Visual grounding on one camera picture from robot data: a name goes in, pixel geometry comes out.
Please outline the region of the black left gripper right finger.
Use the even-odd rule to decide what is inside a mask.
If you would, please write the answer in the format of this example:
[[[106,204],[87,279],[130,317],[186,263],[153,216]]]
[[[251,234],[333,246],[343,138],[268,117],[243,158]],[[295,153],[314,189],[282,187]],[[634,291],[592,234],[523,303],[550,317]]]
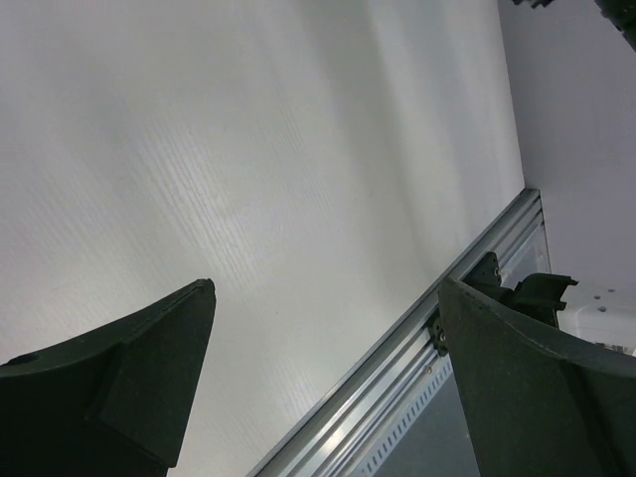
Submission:
[[[634,475],[634,358],[452,278],[439,310],[481,475]]]

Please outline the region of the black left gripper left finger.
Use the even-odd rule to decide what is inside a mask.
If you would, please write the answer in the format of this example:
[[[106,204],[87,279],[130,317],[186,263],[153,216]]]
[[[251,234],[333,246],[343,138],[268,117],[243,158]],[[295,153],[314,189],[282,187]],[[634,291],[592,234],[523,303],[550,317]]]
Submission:
[[[198,279],[1,367],[4,476],[165,476],[177,465],[212,334]]]

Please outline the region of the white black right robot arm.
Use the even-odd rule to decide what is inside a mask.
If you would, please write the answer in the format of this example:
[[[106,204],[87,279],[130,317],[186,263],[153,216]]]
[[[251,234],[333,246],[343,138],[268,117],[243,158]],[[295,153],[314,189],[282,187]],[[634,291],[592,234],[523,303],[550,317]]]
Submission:
[[[499,5],[523,172],[555,273],[562,329],[635,349],[635,5]]]

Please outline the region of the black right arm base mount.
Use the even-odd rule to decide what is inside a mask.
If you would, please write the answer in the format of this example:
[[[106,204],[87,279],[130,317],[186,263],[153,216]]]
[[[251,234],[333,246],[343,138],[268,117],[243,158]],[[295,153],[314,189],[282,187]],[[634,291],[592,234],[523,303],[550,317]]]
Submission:
[[[513,297],[513,290],[503,286],[498,256],[494,251],[486,252],[462,281],[503,304],[510,302]],[[444,357],[448,354],[448,347],[440,311],[440,306],[437,306],[430,319],[429,330],[435,351],[440,357]]]

